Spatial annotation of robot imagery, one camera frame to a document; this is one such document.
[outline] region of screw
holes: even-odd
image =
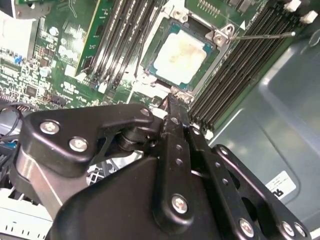
[[[227,151],[227,149],[225,147],[221,146],[220,150],[224,155],[228,155],[228,151]]]
[[[179,150],[179,151],[182,151],[182,146],[179,145],[179,144],[175,145],[175,148],[176,148],[177,150]]]
[[[240,224],[241,230],[244,232],[245,235],[247,235],[249,238],[252,238],[254,236],[255,234],[254,229],[252,228],[251,224],[247,220],[241,218],[239,220],[239,224]]]
[[[45,134],[56,134],[59,132],[59,125],[53,121],[44,121],[40,124],[40,130]]]
[[[184,162],[180,159],[180,158],[177,158],[175,160],[175,163],[178,165],[178,166],[182,166],[182,164],[184,164]]]
[[[178,19],[178,18],[180,17],[180,12],[179,12],[179,11],[174,11],[174,12],[173,12],[173,17],[174,17],[175,19]]]
[[[306,237],[306,232],[304,231],[304,229],[302,228],[302,226],[300,226],[298,223],[294,223],[295,229],[304,237]]]
[[[294,237],[295,236],[295,232],[294,230],[292,229],[292,227],[286,223],[285,221],[282,222],[282,227],[284,228],[285,232],[291,236],[291,237]]]
[[[147,109],[145,109],[145,108],[142,108],[142,109],[140,110],[140,112],[141,112],[143,115],[147,116],[147,117],[150,116],[149,111],[148,111]]]
[[[231,32],[232,32],[232,26],[228,26],[227,28],[226,28],[226,32],[228,33],[228,34],[230,34]]]
[[[188,211],[187,202],[181,196],[174,195],[172,197],[171,203],[174,210],[176,210],[180,214],[185,214]]]
[[[82,137],[74,137],[69,141],[69,146],[73,151],[82,153],[88,148],[86,140]]]
[[[227,185],[227,186],[228,186],[228,184],[229,184],[229,181],[228,181],[227,179],[225,179],[225,178],[222,179],[222,182],[223,182],[225,185]]]
[[[194,132],[195,134],[197,134],[197,135],[200,135],[199,129],[197,129],[197,128],[195,128],[195,127],[193,127],[193,132]]]
[[[171,121],[174,122],[174,123],[177,124],[177,125],[179,124],[179,120],[176,119],[175,117],[172,117],[172,118],[171,118]]]
[[[217,44],[220,44],[221,41],[222,41],[222,38],[221,38],[220,36],[217,36],[217,37],[216,37],[216,43],[217,43]]]

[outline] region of black ram slot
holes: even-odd
[[[277,24],[273,24],[275,21],[272,21],[270,26],[268,27],[269,29],[274,29],[276,28],[276,32],[282,32],[284,29],[284,26],[281,24],[281,22],[278,21],[278,18],[276,18]],[[259,40],[254,40],[252,44],[250,45],[250,48],[245,51],[245,53],[242,55],[241,59],[242,61],[236,65],[234,68],[235,72],[232,72],[229,74],[229,76],[226,78],[227,79],[227,84],[221,90],[218,94],[214,96],[215,100],[213,104],[211,104],[210,108],[202,115],[204,121],[210,121],[214,117],[214,108],[221,106],[223,100],[225,99],[226,96],[228,96],[228,91],[235,91],[238,85],[243,81],[242,75],[247,73],[249,71],[249,68],[252,66],[255,66],[255,63],[257,62],[257,59],[255,59],[253,56],[255,56],[257,50],[259,50],[259,54],[261,54],[265,49],[268,49],[270,46],[270,41],[264,40],[264,39],[259,39]]]
[[[132,30],[129,27],[135,24],[135,22],[133,20],[134,14],[132,14],[132,13],[135,13],[136,9],[140,9],[144,5],[145,5],[144,1],[141,1],[140,5],[136,3],[132,10],[130,10],[130,5],[127,6],[128,7],[128,9],[126,10],[127,15],[130,12],[131,12],[131,14],[129,15],[130,17],[129,17],[126,25],[125,25],[125,30],[122,33],[123,37],[122,37],[122,40],[121,40],[121,42],[119,44],[118,51],[116,51],[116,53],[114,54],[114,57],[112,58],[112,63],[110,64],[110,67],[107,69],[106,76],[112,75],[114,73],[114,71],[116,69],[116,66],[117,66],[117,64],[118,64],[118,62],[119,62],[119,60],[120,60],[120,58],[121,58],[121,56],[123,54],[123,49],[126,47],[126,45],[128,43],[128,40],[130,38],[130,33],[131,33],[131,30]]]
[[[283,11],[281,3],[270,1],[246,35],[276,35],[294,31],[298,26],[298,16]],[[238,42],[206,89],[191,106],[189,115],[192,121],[202,127],[213,129],[284,41],[284,39],[254,39]]]
[[[269,26],[264,27],[263,29],[266,30],[265,32],[269,33],[273,28],[275,28],[277,26],[274,24],[276,21],[278,21],[278,18],[271,21]],[[237,59],[238,61],[230,67],[231,71],[229,70],[228,73],[224,75],[224,81],[219,85],[219,89],[214,91],[214,97],[212,97],[211,100],[208,101],[209,103],[205,105],[204,112],[199,113],[199,115],[203,117],[204,121],[206,121],[206,118],[211,117],[211,114],[208,114],[209,111],[211,111],[212,107],[216,105],[216,102],[221,99],[222,94],[228,87],[230,87],[233,79],[235,79],[235,77],[239,77],[239,72],[242,70],[242,68],[250,63],[250,60],[253,59],[252,56],[255,54],[256,50],[260,47],[260,44],[262,42],[263,40],[252,40],[248,47],[243,50],[243,52]]]
[[[271,57],[278,49],[278,47],[280,47],[283,43],[285,42],[285,39],[282,39],[280,42],[278,42],[277,44],[275,44],[273,46],[273,49],[271,50],[271,52],[268,52],[268,56],[267,58]],[[259,73],[259,71],[263,68],[264,66],[264,62],[260,61],[259,62],[259,66],[257,66],[257,70],[254,71],[254,73],[251,74],[251,76],[248,78],[248,82],[250,83],[253,79],[252,76],[256,75]],[[226,104],[223,105],[222,108],[219,109],[219,112],[215,115],[215,117],[211,120],[212,123],[216,123],[219,118],[222,117],[222,115],[225,113],[225,111],[232,105],[232,103],[237,99],[237,97],[239,96],[239,94],[242,93],[242,91],[244,91],[246,89],[248,85],[243,85],[238,89],[238,92],[235,92],[233,95],[231,95],[227,101]]]
[[[143,30],[148,26],[150,16],[151,16],[156,4],[157,4],[156,0],[149,0],[146,13],[143,16],[142,21],[140,21],[140,25],[138,26],[138,30],[132,36],[132,41],[128,45],[128,50],[125,53],[125,57],[122,60],[120,70],[117,73],[115,73],[111,78],[112,89],[116,89],[118,87],[118,85],[122,79],[122,76],[125,72],[125,69],[127,68],[128,64],[132,58],[132,54],[134,53],[136,47],[139,45],[141,36],[143,34]]]
[[[258,19],[255,21],[255,24],[252,27],[250,27],[247,35],[253,35],[254,33],[258,32],[268,22],[270,16],[271,12],[268,11],[267,8],[265,8],[259,15]],[[202,109],[205,109],[204,104],[208,101],[208,99],[210,99],[211,93],[215,91],[215,88],[218,87],[220,79],[222,79],[222,76],[240,58],[240,55],[248,47],[249,43],[249,41],[240,41],[238,43],[237,47],[233,50],[231,55],[228,57],[227,61],[222,65],[220,70],[214,76],[213,80],[210,82],[206,90],[201,94],[199,98],[201,100],[197,100],[192,105],[192,108],[190,110],[190,114],[192,116],[196,115]]]

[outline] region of black metal bracket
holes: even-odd
[[[139,104],[37,112],[26,118],[17,158],[22,162],[23,154],[26,166],[38,164],[51,181],[79,179],[80,183],[79,176],[92,163],[128,156],[134,150],[144,152],[137,162],[79,188],[57,214],[54,208],[52,240],[104,235],[111,239],[311,239],[306,227],[229,149],[208,146],[201,131],[190,125],[185,104],[169,94],[159,108],[168,113],[164,119]],[[54,123],[58,131],[43,131],[44,122]],[[70,146],[74,137],[83,139],[86,148],[74,150]],[[37,185],[32,194],[40,189]],[[58,190],[64,199],[68,197]],[[41,194],[46,200],[42,202],[50,203],[47,193]],[[128,232],[113,231],[119,225],[130,226]]]
[[[19,142],[27,155],[49,169],[65,177],[79,177],[97,154],[100,138],[106,138],[108,147],[122,129],[148,126],[153,121],[151,112],[139,104],[40,111],[25,118]],[[58,132],[43,132],[44,122],[55,123]],[[70,141],[76,137],[85,140],[85,151],[71,149]]]

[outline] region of sticker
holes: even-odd
[[[240,25],[240,28],[246,30],[246,21],[243,21]]]
[[[274,179],[265,185],[279,200],[297,188],[286,171],[280,172]]]

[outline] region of cable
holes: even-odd
[[[2,141],[4,137],[9,137],[9,135],[11,135],[13,133],[13,131],[17,128],[20,120],[22,122],[24,121],[24,116],[22,115],[21,111],[16,109],[15,107],[11,106],[10,103],[9,104],[1,104],[0,105],[0,114],[4,110],[11,110],[11,111],[15,112],[16,119],[15,119],[11,129],[5,135],[0,137],[0,141]]]

